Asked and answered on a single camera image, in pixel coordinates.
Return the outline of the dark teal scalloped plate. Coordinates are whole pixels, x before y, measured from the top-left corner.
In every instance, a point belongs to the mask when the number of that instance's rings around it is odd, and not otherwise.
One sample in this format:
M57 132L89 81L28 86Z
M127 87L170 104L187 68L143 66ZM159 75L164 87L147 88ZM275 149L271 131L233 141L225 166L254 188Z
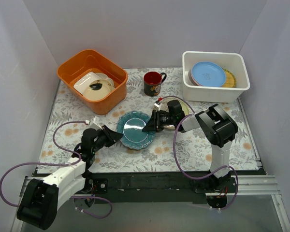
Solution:
M130 111L122 115L116 126L116 132L123 134L121 143L130 149L146 148L155 138L155 132L142 131L149 120L150 116L140 111Z

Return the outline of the pink plate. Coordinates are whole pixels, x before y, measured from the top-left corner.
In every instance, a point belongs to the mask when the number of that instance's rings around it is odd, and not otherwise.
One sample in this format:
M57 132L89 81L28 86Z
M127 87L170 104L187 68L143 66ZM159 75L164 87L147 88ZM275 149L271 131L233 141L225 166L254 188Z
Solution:
M201 82L201 76L199 73L194 72L192 69L189 70L189 79L191 83L195 86L202 86Z

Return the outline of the light blue plate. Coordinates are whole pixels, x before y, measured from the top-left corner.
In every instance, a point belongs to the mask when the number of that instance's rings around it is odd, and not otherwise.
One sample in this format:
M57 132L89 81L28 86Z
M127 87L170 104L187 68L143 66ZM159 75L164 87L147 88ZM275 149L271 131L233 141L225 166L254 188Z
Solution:
M202 87L221 87L226 81L226 74L223 69L209 61L196 63L192 70L200 74Z

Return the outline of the woven bamboo tray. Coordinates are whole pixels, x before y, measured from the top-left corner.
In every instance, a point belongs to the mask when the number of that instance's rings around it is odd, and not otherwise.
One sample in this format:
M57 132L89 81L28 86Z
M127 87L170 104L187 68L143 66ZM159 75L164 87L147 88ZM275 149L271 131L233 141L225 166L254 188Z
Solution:
M234 87L236 87L236 78L235 78L235 76L227 69L223 68L223 71L226 74L226 81L225 81L224 85L222 85L221 87L226 87L226 88L234 88Z

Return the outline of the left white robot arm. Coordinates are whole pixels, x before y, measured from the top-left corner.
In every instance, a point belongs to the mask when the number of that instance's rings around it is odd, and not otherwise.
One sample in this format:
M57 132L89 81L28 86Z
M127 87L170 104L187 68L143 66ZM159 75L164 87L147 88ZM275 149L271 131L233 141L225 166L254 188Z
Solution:
M43 179L29 181L16 217L42 230L48 229L69 198L78 191L89 193L93 189L93 181L87 175L95 153L114 145L122 136L107 126L84 130L81 143L75 147L66 166Z

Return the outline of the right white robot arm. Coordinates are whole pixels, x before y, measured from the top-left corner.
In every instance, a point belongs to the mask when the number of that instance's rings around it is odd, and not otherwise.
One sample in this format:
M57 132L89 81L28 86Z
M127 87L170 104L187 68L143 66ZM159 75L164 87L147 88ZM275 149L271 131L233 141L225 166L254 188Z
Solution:
M230 148L238 132L236 122L218 104L210 106L206 111L191 115L185 115L178 100L169 101L167 107L168 111L153 110L150 120L142 131L158 132L164 130L164 126L173 125L175 127L173 154L180 172L194 181L199 181L204 189L211 189L214 192L225 189L231 180ZM202 129L211 144L212 160L209 174L193 177L180 167L176 156L175 142L178 132L185 133L198 128Z

